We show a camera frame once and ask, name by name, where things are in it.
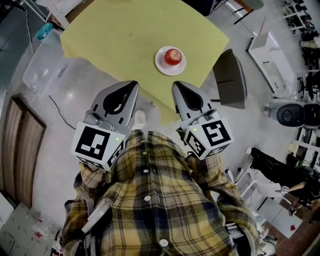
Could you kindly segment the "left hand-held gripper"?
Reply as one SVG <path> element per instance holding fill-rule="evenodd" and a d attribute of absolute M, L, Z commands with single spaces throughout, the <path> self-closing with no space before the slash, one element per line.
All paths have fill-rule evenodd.
<path fill-rule="evenodd" d="M 125 149 L 139 89 L 137 81 L 123 81 L 100 91 L 93 111 L 76 126 L 70 152 L 86 165 L 109 171 Z"/>

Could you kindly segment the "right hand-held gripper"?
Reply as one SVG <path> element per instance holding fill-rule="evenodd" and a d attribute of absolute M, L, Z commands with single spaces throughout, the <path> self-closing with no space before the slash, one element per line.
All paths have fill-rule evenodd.
<path fill-rule="evenodd" d="M 200 88 L 175 81 L 172 96 L 182 120 L 176 131 L 199 160 L 221 153 L 235 141 L 227 119 L 213 109 L 212 100 Z"/>

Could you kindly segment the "white plate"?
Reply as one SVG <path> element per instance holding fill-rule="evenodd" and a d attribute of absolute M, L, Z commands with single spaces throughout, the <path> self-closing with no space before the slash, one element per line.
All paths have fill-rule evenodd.
<path fill-rule="evenodd" d="M 165 62 L 165 53 L 170 49 L 178 50 L 181 53 L 181 61 L 177 65 L 169 65 Z M 154 62 L 157 69 L 161 73 L 168 76 L 180 75 L 187 66 L 187 59 L 184 53 L 180 49 L 174 46 L 163 46 L 162 48 L 160 48 L 158 52 L 155 54 Z"/>

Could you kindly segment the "red apple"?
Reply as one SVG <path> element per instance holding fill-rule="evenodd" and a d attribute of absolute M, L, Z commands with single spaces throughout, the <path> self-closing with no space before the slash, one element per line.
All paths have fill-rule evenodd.
<path fill-rule="evenodd" d="M 170 48 L 164 53 L 164 62 L 169 66 L 177 66 L 182 61 L 182 54 L 175 48 Z"/>

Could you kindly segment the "person's right forearm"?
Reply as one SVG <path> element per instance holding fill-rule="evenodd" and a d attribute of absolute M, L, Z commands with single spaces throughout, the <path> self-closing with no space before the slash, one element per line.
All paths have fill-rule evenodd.
<path fill-rule="evenodd" d="M 220 183 L 222 174 L 222 163 L 218 155 L 200 160 L 189 151 L 185 158 L 191 170 L 191 176 L 202 190 L 208 191 Z"/>

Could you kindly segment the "person's left forearm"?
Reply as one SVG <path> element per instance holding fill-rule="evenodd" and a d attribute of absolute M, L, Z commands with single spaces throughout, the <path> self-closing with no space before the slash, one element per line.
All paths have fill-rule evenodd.
<path fill-rule="evenodd" d="M 77 195 L 87 195 L 97 200 L 112 183 L 112 173 L 79 162 L 79 172 L 75 177 L 73 187 Z"/>

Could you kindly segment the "person's white shoe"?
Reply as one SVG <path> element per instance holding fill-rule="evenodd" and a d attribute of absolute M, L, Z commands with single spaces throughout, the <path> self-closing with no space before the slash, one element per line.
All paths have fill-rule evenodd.
<path fill-rule="evenodd" d="M 142 109 L 138 109 L 134 114 L 133 130 L 141 130 L 146 125 L 146 114 Z"/>

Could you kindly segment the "grey upholstered chair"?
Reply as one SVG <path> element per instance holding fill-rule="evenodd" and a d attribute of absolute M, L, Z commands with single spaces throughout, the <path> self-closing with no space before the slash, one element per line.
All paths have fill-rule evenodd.
<path fill-rule="evenodd" d="M 214 64 L 213 73 L 222 106 L 245 109 L 248 97 L 247 83 L 243 67 L 232 49 L 224 51 Z"/>

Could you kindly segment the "yellow tablecloth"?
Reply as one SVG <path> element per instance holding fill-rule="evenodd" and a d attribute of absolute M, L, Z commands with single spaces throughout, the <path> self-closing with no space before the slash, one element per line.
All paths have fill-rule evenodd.
<path fill-rule="evenodd" d="M 65 57 L 86 59 L 118 81 L 137 81 L 164 125 L 178 119 L 173 82 L 200 87 L 229 42 L 182 0 L 94 0 L 60 40 Z M 165 46 L 185 55 L 181 74 L 168 76 L 157 69 L 156 53 Z"/>

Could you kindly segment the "clear plastic storage bin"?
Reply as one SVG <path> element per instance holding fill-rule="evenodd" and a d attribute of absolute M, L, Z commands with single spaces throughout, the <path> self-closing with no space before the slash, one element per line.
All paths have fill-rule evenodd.
<path fill-rule="evenodd" d="M 42 40 L 23 75 L 23 82 L 38 97 L 53 94 L 66 79 L 75 58 L 66 58 L 61 33 L 53 29 Z"/>

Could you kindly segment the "white open crate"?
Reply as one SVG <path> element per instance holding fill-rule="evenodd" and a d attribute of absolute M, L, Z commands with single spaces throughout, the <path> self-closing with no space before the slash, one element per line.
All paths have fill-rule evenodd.
<path fill-rule="evenodd" d="M 248 53 L 274 94 L 291 94 L 295 73 L 274 35 L 269 31 L 252 38 Z"/>

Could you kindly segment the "dark blue chair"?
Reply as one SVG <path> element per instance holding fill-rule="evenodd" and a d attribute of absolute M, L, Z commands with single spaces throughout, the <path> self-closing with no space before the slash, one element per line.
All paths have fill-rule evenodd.
<path fill-rule="evenodd" d="M 216 7 L 216 4 L 218 3 L 218 0 L 182 0 L 182 1 L 205 17 L 209 16 L 213 12 L 214 8 Z"/>

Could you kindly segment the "white office chair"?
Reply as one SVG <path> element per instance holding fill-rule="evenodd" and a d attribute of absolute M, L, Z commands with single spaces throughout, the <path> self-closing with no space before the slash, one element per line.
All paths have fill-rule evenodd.
<path fill-rule="evenodd" d="M 237 171 L 226 169 L 224 175 L 237 186 L 242 199 L 253 210 L 257 210 L 268 198 L 277 198 L 278 201 L 285 199 L 281 185 L 267 179 L 251 165 L 239 167 Z"/>

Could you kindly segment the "yellow plaid shirt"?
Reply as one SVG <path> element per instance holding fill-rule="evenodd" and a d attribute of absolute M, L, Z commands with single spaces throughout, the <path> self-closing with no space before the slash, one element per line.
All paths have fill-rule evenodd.
<path fill-rule="evenodd" d="M 187 156 L 161 133 L 132 131 L 106 192 L 65 203 L 63 256 L 256 256 L 257 226 L 237 187 L 222 169 L 219 184 L 202 190 Z M 110 208 L 83 233 L 104 199 Z"/>

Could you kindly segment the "black jacket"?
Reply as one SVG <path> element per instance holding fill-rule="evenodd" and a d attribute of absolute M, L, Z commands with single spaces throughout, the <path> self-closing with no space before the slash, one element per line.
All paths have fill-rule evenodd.
<path fill-rule="evenodd" d="M 314 170 L 308 166 L 299 168 L 280 162 L 260 151 L 250 147 L 252 156 L 251 168 L 259 170 L 267 179 L 281 186 L 293 187 L 301 182 L 306 182 L 314 174 Z"/>

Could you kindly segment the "teal plastic object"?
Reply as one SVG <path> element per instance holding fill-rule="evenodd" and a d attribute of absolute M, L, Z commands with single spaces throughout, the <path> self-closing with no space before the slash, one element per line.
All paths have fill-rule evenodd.
<path fill-rule="evenodd" d="M 44 25 L 42 25 L 42 27 L 38 30 L 38 32 L 36 33 L 36 38 L 39 41 L 42 41 L 53 29 L 53 24 L 48 22 L 45 23 Z"/>

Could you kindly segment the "brown wooden board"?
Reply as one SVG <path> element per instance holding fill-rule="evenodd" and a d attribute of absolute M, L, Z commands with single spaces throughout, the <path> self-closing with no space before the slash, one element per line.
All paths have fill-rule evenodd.
<path fill-rule="evenodd" d="M 2 132 L 1 170 L 4 190 L 29 209 L 46 124 L 18 97 L 10 99 Z"/>

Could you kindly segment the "white clip-on device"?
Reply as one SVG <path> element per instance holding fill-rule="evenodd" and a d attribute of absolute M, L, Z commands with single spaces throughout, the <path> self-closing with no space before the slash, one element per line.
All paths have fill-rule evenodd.
<path fill-rule="evenodd" d="M 93 228 L 93 226 L 105 215 L 110 207 L 111 202 L 103 199 L 94 209 L 92 214 L 88 217 L 87 223 L 81 229 L 82 232 L 84 234 L 88 233 Z"/>

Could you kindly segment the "white metal shelf rack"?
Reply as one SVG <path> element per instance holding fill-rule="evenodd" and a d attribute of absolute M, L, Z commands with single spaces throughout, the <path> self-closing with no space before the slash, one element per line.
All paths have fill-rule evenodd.
<path fill-rule="evenodd" d="M 37 5 L 48 9 L 49 14 L 53 15 L 60 26 L 65 29 L 69 22 L 66 15 L 75 7 L 77 0 L 36 0 Z"/>

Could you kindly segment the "white cabinet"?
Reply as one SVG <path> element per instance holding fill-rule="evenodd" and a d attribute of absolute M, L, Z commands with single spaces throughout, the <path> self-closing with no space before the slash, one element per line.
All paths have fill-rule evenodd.
<path fill-rule="evenodd" d="M 277 201 L 267 198 L 257 211 L 286 238 L 290 238 L 303 222 L 299 217 L 289 215 L 289 211 Z"/>

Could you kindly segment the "pile of small packets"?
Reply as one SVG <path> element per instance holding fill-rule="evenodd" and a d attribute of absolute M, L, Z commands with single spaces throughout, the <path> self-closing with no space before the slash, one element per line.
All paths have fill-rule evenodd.
<path fill-rule="evenodd" d="M 20 203 L 0 230 L 0 256 L 59 256 L 61 228 Z"/>

